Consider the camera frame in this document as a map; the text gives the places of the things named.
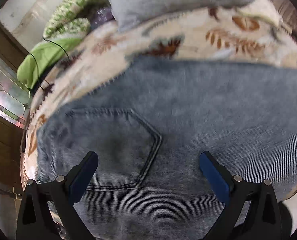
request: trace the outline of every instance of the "brown wooden surface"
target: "brown wooden surface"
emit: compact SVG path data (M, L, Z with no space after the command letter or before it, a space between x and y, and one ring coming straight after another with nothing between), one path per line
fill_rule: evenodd
M28 52L0 22L0 58L15 72Z
M20 153L23 130L0 117L0 182L21 190Z

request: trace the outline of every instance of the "blue denim fabric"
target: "blue denim fabric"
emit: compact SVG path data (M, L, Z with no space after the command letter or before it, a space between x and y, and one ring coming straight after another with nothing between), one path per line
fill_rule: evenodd
M94 236L201 239L223 209L201 152L245 180L270 179L278 201L297 183L297 70L139 58L61 107L37 138L39 182L98 154L74 205Z

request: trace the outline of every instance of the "folded denim jeans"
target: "folded denim jeans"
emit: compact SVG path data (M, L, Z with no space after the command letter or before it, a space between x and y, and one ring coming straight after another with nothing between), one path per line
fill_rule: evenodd
M201 239L224 207L201 152L247 181L271 180L278 201L297 183L297 70L140 57L62 106L37 139L38 182L98 154L74 205L95 237Z

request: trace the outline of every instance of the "pocket seam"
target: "pocket seam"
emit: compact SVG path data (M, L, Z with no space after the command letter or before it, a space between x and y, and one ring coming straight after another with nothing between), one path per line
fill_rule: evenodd
M120 108L89 108L89 109L72 109L66 116L73 117L77 114L129 114L133 117L144 129L151 135L154 142L151 146L151 150L146 158L143 168L138 174L137 178L128 184L118 185L118 186L88 186L86 190L119 190L119 189L130 189L137 188L145 178L148 170L150 169L151 163L153 162L157 151L162 142L162 136L159 132L154 129L146 120L144 120L140 115L138 115L133 109L120 109Z

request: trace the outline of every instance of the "metal screw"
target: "metal screw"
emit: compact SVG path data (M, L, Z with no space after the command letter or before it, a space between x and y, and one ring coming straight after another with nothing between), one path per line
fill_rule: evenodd
M64 179L65 179L65 177L63 175L60 175L60 176L56 177L57 182L62 182Z
M32 184L33 184L33 182L34 182L34 180L33 180L33 179L29 179L29 180L26 182L26 184L27 184L27 185L32 185Z
M243 179L242 179L242 177L240 175L235 175L234 180L237 181L237 182L241 182Z
M264 184L267 185L267 186L269 186L269 185L271 185L271 182L268 179L265 179L264 180Z

